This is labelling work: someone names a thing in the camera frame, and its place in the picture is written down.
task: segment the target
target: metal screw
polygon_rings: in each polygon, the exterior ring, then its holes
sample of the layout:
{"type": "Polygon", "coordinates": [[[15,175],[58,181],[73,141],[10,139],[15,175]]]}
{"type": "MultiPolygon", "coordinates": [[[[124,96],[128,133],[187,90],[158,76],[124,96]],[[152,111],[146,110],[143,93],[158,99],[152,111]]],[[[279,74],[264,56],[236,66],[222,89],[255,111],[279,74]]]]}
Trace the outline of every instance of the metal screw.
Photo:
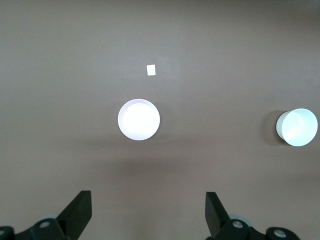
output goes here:
{"type": "Polygon", "coordinates": [[[234,221],[232,225],[237,229],[242,229],[244,227],[240,221],[234,221]]]}
{"type": "Polygon", "coordinates": [[[41,224],[39,225],[39,228],[43,229],[43,228],[48,227],[49,225],[50,225],[50,222],[44,221],[43,223],[41,223],[41,224]]]}
{"type": "Polygon", "coordinates": [[[285,234],[284,231],[280,230],[280,229],[276,229],[273,231],[274,235],[276,235],[279,238],[285,238],[287,235],[285,234]]]}

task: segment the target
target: gray surface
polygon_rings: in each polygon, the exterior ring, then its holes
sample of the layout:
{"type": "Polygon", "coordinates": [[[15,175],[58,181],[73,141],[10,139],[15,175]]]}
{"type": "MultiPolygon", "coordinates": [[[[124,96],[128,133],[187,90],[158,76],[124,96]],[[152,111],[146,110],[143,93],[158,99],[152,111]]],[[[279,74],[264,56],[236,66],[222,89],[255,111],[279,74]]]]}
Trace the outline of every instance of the gray surface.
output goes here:
{"type": "Polygon", "coordinates": [[[19,232],[92,190],[82,240],[203,240],[205,193],[265,232],[320,235],[319,1],[0,2],[0,225],[19,232]],[[155,64],[156,76],[146,65],[155,64]],[[121,106],[154,103],[136,142],[121,106]]]}

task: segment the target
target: round white object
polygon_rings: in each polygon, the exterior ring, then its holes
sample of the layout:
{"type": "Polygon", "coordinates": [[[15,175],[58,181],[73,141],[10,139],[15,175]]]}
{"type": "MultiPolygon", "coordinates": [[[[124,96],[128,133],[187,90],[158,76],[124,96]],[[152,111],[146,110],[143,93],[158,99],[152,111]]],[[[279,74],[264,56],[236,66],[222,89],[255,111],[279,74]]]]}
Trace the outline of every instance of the round white object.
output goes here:
{"type": "Polygon", "coordinates": [[[128,101],[119,111],[118,125],[121,132],[132,140],[152,137],[160,125],[158,109],[144,99],[128,101]]]}
{"type": "Polygon", "coordinates": [[[304,146],[314,139],[318,130],[316,116],[308,109],[298,108],[283,113],[276,122],[276,132],[294,147],[304,146]]]}

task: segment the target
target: white square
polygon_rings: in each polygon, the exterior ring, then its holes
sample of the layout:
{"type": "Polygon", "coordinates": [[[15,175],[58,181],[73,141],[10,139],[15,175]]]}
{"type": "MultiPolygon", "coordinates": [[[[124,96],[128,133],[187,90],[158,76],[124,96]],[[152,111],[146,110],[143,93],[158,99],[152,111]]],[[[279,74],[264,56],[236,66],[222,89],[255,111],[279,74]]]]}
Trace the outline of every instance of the white square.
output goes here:
{"type": "Polygon", "coordinates": [[[148,76],[156,75],[156,65],[147,65],[146,73],[148,74],[148,76]]]}

